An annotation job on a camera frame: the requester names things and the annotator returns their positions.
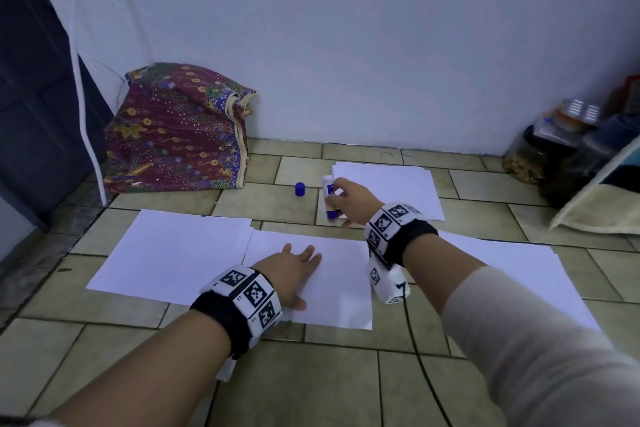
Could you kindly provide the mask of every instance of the glue stick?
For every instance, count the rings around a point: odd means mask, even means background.
[[[333,194],[333,176],[322,176],[322,192],[324,197]],[[329,220],[334,220],[340,216],[340,210],[335,206],[330,206],[325,203],[324,208],[326,209],[326,217]]]

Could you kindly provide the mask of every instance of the white paper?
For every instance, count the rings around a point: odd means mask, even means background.
[[[383,203],[402,201],[411,204],[429,220],[444,221],[431,172],[422,167],[336,162],[333,178],[339,177],[368,187]]]
[[[248,218],[142,210],[87,289],[190,305],[201,287],[242,263]]]
[[[254,232],[244,257],[244,265],[252,266],[291,243],[292,253],[302,253],[313,245],[323,258],[314,274],[298,295],[307,302],[307,309],[290,310],[285,320],[295,323],[335,326],[338,328],[371,329],[371,286],[365,267],[369,260],[367,243],[276,232]]]
[[[578,323],[600,331],[551,247],[479,240],[447,232],[442,238],[485,264],[502,270]]]

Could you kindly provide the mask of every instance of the left hand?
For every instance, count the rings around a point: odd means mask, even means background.
[[[274,253],[253,266],[269,279],[283,307],[297,310],[307,308],[307,303],[298,297],[296,292],[322,260],[320,253],[311,258],[314,250],[314,246],[309,245],[300,255],[293,255],[291,243],[287,243],[282,248],[282,252]]]

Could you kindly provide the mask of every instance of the floral fabric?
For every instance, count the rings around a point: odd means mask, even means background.
[[[105,129],[113,192],[244,186],[244,116],[255,91],[192,64],[130,71],[129,91]]]

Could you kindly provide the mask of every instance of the door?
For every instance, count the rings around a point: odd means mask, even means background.
[[[49,0],[0,0],[0,183],[35,214],[91,171],[79,133],[67,35]],[[98,160],[113,117],[81,62],[87,131]]]

